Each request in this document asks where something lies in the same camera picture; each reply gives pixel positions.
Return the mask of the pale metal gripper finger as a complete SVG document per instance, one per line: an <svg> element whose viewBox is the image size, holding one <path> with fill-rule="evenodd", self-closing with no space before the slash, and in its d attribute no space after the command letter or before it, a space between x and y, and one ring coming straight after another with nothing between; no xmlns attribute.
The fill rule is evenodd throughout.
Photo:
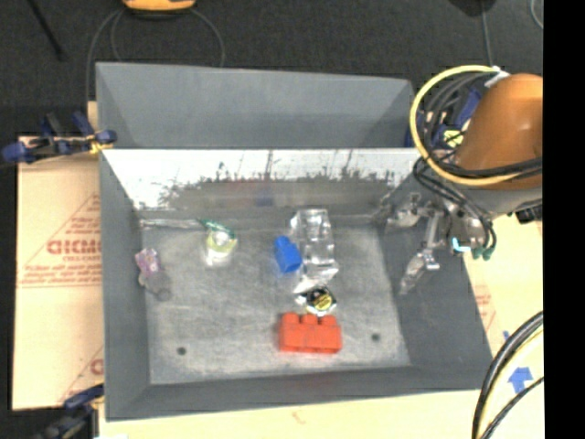
<svg viewBox="0 0 585 439"><path fill-rule="evenodd" d="M402 197L387 193L379 201L378 209L371 217L371 223L385 232L390 232L413 228L429 216L429 207L422 200L421 193L407 193Z"/></svg>
<svg viewBox="0 0 585 439"><path fill-rule="evenodd" d="M417 284L428 280L441 269L433 250L418 251L408 262L399 282L399 293L408 294Z"/></svg>

